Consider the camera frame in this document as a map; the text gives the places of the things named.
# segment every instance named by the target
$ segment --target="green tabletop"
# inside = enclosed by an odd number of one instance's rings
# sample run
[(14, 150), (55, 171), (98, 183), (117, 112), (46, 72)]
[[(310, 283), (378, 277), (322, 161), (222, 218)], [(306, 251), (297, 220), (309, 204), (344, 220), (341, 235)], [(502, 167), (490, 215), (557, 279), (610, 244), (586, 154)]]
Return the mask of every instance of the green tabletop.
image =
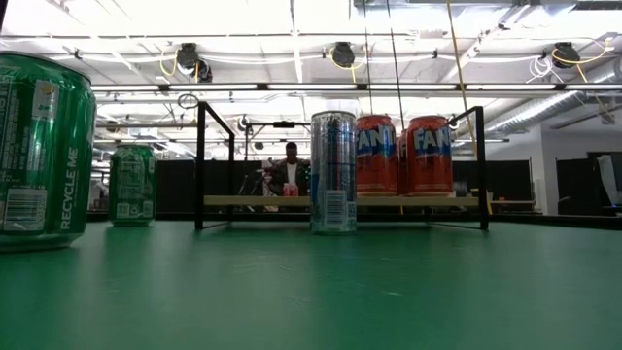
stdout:
[(0, 255), (0, 349), (622, 349), (622, 233), (89, 224)]

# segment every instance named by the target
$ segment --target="silver can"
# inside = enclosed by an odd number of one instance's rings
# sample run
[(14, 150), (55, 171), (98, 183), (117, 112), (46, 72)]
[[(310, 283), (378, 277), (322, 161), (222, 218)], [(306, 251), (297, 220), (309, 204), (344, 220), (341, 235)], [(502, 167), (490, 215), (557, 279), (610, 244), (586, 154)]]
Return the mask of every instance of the silver can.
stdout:
[(326, 111), (311, 117), (311, 230), (348, 233), (357, 228), (356, 118)]

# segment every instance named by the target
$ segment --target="green soda can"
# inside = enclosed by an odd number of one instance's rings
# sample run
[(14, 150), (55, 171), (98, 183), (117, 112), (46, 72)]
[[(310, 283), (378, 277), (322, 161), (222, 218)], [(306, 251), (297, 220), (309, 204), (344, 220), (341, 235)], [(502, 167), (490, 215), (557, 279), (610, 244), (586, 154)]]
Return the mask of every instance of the green soda can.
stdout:
[(87, 76), (0, 52), (0, 251), (68, 246), (84, 233), (95, 109)]
[(140, 227), (154, 219), (156, 155), (151, 147), (121, 145), (111, 158), (110, 221)]

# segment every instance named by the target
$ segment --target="dark jacket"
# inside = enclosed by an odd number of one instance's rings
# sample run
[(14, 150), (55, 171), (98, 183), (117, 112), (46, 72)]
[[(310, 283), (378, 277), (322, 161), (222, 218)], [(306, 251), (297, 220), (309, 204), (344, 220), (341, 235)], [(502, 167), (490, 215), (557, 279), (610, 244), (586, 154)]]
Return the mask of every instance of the dark jacket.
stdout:
[[(298, 160), (295, 168), (295, 184), (298, 186), (298, 195), (306, 195), (309, 183), (305, 170), (309, 166), (308, 160)], [(270, 190), (276, 195), (283, 195), (283, 185), (288, 183), (288, 166), (285, 160), (281, 160), (272, 166), (272, 179), (268, 183)]]

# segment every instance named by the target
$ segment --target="person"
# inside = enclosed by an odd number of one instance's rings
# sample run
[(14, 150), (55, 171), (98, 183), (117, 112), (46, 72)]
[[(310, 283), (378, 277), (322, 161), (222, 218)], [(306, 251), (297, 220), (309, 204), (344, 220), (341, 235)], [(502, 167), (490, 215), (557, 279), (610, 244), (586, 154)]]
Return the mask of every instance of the person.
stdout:
[(306, 195), (308, 184), (305, 168), (309, 165), (309, 161), (298, 159), (298, 146), (294, 142), (288, 142), (285, 154), (287, 157), (272, 167), (272, 179), (268, 187), (276, 195), (283, 195), (285, 184), (297, 185), (298, 194)]

